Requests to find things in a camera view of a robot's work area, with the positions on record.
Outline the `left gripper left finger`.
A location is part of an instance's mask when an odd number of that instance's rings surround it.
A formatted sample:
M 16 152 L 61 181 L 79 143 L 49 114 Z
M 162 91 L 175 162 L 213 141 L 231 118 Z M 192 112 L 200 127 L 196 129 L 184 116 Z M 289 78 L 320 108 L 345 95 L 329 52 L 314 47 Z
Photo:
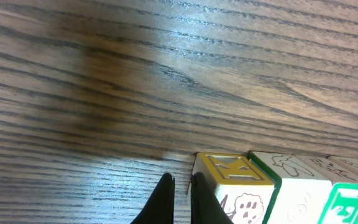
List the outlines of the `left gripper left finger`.
M 175 178 L 164 173 L 131 224 L 173 224 Z

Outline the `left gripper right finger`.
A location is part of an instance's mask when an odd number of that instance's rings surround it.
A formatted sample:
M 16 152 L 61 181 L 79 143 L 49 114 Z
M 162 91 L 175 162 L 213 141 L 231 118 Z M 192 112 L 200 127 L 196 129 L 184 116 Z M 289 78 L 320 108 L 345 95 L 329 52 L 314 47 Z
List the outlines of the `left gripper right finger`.
M 232 224 L 203 173 L 191 176 L 191 224 Z

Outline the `white block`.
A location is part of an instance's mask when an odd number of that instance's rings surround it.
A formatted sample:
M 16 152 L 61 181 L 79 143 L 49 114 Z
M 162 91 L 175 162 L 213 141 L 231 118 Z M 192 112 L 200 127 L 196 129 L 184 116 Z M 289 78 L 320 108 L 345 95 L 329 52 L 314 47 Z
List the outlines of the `white block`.
M 274 183 L 246 157 L 199 152 L 195 157 L 192 175 L 197 172 L 205 175 L 209 188 L 232 223 L 263 222 L 274 191 Z M 191 181 L 188 190 L 189 203 L 190 192 Z
M 247 158 L 274 182 L 264 223 L 317 224 L 330 180 L 291 154 L 251 151 Z

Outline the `green block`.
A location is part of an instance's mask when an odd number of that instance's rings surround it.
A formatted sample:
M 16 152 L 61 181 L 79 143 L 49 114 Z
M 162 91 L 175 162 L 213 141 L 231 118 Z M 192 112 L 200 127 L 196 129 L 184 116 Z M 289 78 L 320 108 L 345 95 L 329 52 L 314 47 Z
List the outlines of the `green block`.
M 358 224 L 358 159 L 340 156 L 296 157 L 332 183 L 318 223 Z

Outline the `green block letter B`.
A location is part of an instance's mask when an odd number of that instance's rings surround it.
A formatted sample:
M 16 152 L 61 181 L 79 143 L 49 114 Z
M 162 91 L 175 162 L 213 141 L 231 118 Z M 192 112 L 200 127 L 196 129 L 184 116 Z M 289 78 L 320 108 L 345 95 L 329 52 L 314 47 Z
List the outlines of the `green block letter B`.
M 358 224 L 358 159 L 330 156 L 329 160 L 344 169 L 343 179 L 333 185 L 322 222 Z

